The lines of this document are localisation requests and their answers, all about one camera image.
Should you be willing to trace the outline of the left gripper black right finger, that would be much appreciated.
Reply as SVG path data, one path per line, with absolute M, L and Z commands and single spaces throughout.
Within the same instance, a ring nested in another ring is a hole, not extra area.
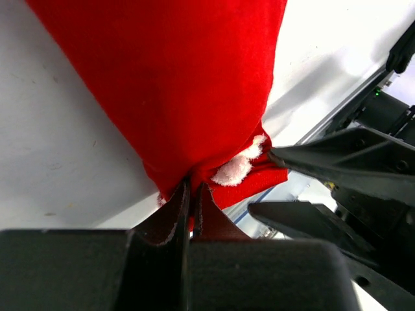
M 358 310 L 346 263 L 319 240 L 253 239 L 198 189 L 190 310 Z

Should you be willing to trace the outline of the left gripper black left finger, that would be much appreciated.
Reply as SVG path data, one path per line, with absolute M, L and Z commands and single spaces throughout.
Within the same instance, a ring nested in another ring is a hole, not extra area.
M 186 310 L 190 189 L 131 229 L 1 232 L 2 310 Z

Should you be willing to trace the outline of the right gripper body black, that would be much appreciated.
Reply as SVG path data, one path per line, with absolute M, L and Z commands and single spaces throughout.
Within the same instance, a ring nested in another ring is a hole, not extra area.
M 367 128 L 390 135 L 414 147 L 414 107 L 387 95 L 368 95 L 339 128 Z M 388 285 L 382 300 L 390 305 L 414 304 L 414 206 L 384 200 L 336 185 L 337 215 L 375 250 L 370 256 Z

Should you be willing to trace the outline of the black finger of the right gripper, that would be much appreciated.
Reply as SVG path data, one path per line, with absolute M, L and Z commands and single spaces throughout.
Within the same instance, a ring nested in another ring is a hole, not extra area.
M 366 256 L 375 250 L 323 204 L 259 202 L 249 204 L 248 212 L 256 220 L 291 238 L 326 240 L 355 256 Z
M 342 130 L 268 156 L 280 168 L 414 206 L 414 147 L 379 131 Z

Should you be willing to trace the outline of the red santa sock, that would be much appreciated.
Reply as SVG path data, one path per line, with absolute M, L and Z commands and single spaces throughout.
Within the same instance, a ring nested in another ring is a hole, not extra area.
M 29 1 L 138 153 L 162 203 L 218 208 L 283 183 L 263 129 L 285 1 Z

